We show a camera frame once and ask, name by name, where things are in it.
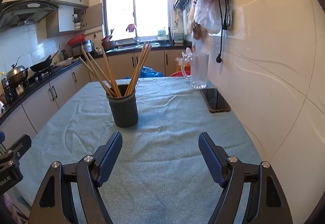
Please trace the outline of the dark sauce bottle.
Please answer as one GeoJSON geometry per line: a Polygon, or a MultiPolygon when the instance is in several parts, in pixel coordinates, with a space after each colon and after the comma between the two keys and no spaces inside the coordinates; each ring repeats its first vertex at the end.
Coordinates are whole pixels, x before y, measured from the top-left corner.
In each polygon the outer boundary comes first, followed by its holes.
{"type": "Polygon", "coordinates": [[[9,87],[9,82],[6,76],[2,77],[1,84],[3,87],[4,97],[6,100],[6,104],[10,105],[13,102],[13,94],[11,92],[11,89],[9,87]]]}

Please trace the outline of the steel lidded pot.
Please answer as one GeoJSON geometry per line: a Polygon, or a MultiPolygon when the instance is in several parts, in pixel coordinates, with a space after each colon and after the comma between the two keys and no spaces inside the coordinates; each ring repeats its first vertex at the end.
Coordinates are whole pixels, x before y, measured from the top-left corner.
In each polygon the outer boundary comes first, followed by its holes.
{"type": "Polygon", "coordinates": [[[12,69],[7,72],[6,78],[10,86],[17,87],[28,78],[28,67],[23,65],[18,65],[20,57],[17,59],[16,63],[11,65],[12,69]]]}

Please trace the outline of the grey-blue table cloth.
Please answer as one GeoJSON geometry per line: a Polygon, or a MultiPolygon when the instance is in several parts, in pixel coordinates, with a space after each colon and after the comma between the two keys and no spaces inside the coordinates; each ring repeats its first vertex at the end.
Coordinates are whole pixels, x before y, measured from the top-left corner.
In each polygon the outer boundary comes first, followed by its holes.
{"type": "MultiPolygon", "coordinates": [[[[121,152],[99,189],[114,223],[207,223],[221,188],[206,166],[198,136],[242,162],[261,161],[233,112],[210,113],[182,78],[145,78],[136,87],[138,123],[120,130],[121,152]]],[[[20,160],[16,194],[32,204],[53,161],[78,162],[105,144],[118,127],[104,89],[89,83],[37,133],[20,160]]]]}

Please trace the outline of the black smartphone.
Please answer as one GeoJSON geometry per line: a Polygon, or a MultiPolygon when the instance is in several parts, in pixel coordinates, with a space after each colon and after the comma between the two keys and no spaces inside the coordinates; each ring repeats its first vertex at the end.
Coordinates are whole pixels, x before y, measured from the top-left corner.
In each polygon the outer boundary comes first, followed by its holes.
{"type": "Polygon", "coordinates": [[[231,111],[231,107],[217,88],[206,87],[204,89],[200,89],[200,93],[203,96],[210,113],[231,111]]]}

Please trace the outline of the black wok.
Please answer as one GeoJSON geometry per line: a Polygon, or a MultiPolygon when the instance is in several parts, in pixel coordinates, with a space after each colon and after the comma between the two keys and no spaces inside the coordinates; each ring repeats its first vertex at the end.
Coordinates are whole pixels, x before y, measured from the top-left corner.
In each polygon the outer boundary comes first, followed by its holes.
{"type": "Polygon", "coordinates": [[[56,51],[53,55],[49,55],[44,61],[34,64],[30,67],[30,70],[37,73],[48,68],[52,64],[53,57],[58,54],[59,51],[56,51]]]}

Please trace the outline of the dark utensil holder cup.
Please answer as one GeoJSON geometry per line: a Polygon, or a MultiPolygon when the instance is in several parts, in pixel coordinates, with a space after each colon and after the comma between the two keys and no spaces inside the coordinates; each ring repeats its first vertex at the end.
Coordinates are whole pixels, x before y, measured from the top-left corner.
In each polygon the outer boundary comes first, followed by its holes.
{"type": "Polygon", "coordinates": [[[120,128],[129,128],[138,122],[138,110],[135,91],[126,96],[128,84],[120,84],[118,88],[122,97],[106,95],[115,124],[120,128]]]}

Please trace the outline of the silver rice cooker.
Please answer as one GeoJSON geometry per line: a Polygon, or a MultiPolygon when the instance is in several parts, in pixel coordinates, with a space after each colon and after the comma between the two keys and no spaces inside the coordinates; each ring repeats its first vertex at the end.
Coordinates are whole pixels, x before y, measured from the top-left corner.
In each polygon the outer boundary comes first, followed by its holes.
{"type": "Polygon", "coordinates": [[[95,50],[95,46],[92,40],[85,40],[83,42],[72,45],[71,50],[72,50],[72,56],[78,57],[83,55],[83,52],[85,53],[93,52],[95,50]]]}

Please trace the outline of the red colander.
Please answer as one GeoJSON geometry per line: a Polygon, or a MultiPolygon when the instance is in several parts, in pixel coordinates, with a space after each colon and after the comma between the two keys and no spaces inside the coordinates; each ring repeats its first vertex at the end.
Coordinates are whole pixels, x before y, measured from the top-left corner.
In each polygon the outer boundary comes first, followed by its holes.
{"type": "Polygon", "coordinates": [[[83,42],[84,39],[85,39],[85,35],[84,35],[84,34],[79,34],[79,35],[73,37],[72,39],[70,39],[70,40],[67,42],[67,44],[68,44],[69,46],[72,47],[72,46],[75,45],[75,44],[78,44],[78,43],[83,42]]]}

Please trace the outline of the clear glass mug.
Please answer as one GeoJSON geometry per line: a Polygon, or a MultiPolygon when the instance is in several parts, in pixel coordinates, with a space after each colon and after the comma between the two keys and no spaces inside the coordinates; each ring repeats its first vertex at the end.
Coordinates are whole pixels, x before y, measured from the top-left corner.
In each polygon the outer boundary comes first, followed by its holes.
{"type": "Polygon", "coordinates": [[[209,55],[206,53],[192,53],[190,56],[191,74],[186,75],[184,70],[184,59],[181,65],[181,72],[185,78],[190,78],[190,86],[194,89],[204,89],[208,81],[209,55]]]}

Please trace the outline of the red plastic basin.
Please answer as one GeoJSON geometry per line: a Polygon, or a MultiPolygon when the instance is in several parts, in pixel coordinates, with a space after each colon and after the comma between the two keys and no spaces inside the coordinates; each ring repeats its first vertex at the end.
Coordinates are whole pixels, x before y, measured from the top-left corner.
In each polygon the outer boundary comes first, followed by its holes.
{"type": "MultiPolygon", "coordinates": [[[[185,71],[186,75],[190,75],[191,72],[190,71],[185,71]]],[[[175,72],[173,74],[170,75],[170,77],[183,77],[183,74],[181,71],[175,72]]]]}

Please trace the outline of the steel range hood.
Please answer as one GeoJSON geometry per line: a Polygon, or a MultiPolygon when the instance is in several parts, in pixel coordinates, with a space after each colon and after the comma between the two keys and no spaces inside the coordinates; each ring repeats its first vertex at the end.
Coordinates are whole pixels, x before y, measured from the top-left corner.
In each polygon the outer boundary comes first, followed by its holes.
{"type": "Polygon", "coordinates": [[[1,4],[1,32],[20,26],[39,23],[59,9],[59,5],[47,0],[17,0],[1,4]]]}

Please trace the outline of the blue plastic bag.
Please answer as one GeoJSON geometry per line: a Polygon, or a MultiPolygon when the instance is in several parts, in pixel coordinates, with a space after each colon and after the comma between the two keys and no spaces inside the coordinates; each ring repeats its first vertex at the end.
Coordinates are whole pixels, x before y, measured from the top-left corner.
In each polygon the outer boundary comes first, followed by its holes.
{"type": "Polygon", "coordinates": [[[156,72],[154,69],[144,66],[142,67],[139,77],[140,78],[161,78],[164,77],[164,74],[162,72],[156,72]]]}

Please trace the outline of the dark red utensil pot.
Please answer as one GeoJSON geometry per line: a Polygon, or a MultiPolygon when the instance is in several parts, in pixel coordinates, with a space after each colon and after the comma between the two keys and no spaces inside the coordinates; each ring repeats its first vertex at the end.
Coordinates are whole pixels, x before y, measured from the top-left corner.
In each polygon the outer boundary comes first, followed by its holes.
{"type": "Polygon", "coordinates": [[[101,40],[102,47],[104,48],[105,51],[112,50],[116,47],[115,42],[112,40],[113,32],[114,32],[114,29],[111,29],[110,34],[101,40]]]}

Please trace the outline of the red basket with bags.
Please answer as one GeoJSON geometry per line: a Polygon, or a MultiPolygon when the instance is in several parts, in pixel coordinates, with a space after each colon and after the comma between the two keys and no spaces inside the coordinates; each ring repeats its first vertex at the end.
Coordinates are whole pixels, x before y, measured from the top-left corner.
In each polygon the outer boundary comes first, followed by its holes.
{"type": "Polygon", "coordinates": [[[184,59],[184,70],[188,72],[191,70],[191,61],[190,61],[191,55],[192,55],[192,49],[187,47],[185,51],[182,51],[181,57],[175,58],[177,72],[181,71],[181,65],[183,59],[184,59]]]}

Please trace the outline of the steel sink faucet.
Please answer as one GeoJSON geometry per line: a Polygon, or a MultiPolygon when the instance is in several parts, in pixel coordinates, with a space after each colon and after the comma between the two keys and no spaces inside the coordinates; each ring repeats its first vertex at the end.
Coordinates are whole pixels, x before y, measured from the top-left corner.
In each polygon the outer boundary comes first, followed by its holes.
{"type": "Polygon", "coordinates": [[[129,24],[126,27],[126,31],[129,33],[135,33],[135,37],[133,38],[133,40],[135,41],[136,45],[139,44],[139,37],[138,37],[138,33],[137,33],[137,26],[135,24],[129,24]]]}

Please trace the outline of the black wall shelf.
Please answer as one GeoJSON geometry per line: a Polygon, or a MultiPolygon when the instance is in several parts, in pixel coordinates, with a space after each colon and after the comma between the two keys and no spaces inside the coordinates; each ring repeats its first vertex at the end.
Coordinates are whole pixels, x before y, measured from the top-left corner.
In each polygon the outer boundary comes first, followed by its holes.
{"type": "Polygon", "coordinates": [[[188,7],[190,2],[191,0],[175,0],[175,3],[173,4],[173,9],[179,9],[181,11],[184,11],[188,7]]]}

